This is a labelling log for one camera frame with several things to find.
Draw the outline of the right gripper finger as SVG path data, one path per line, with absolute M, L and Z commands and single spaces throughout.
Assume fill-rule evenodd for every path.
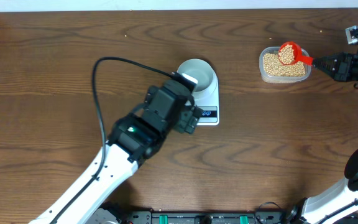
M 314 58 L 312 65 L 335 65 L 342 58 L 342 52 L 332 55 L 327 55 L 324 57 Z
M 325 73 L 327 76 L 332 78 L 333 80 L 340 80 L 341 76 L 338 74 L 337 66 L 331 64 L 313 64 L 313 67 L 318 69 L 319 71 Z

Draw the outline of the red plastic scoop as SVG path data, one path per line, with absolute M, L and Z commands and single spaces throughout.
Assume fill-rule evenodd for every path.
M 294 42 L 285 42 L 278 51 L 278 59 L 283 65 L 294 65 L 302 62 L 312 65 L 314 58 L 305 56 L 301 47 Z

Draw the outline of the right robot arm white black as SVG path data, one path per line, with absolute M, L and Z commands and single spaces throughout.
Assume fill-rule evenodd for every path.
M 347 36 L 348 44 L 358 46 L 358 34 Z M 324 72 L 337 82 L 355 82 L 358 89 L 358 48 L 354 54 L 339 53 L 321 58 L 306 57 L 294 42 L 294 62 L 303 62 Z M 284 223 L 335 223 L 336 221 L 358 211 L 358 149 L 349 158 L 344 178 L 323 193 L 304 198 L 286 214 Z

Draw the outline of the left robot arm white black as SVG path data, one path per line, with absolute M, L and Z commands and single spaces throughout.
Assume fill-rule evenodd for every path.
M 151 86 L 145 101 L 117 120 L 92 163 L 33 223 L 86 223 L 107 197 L 159 152 L 173 129 L 193 133 L 201 109 L 194 105 L 197 79 L 174 73 Z

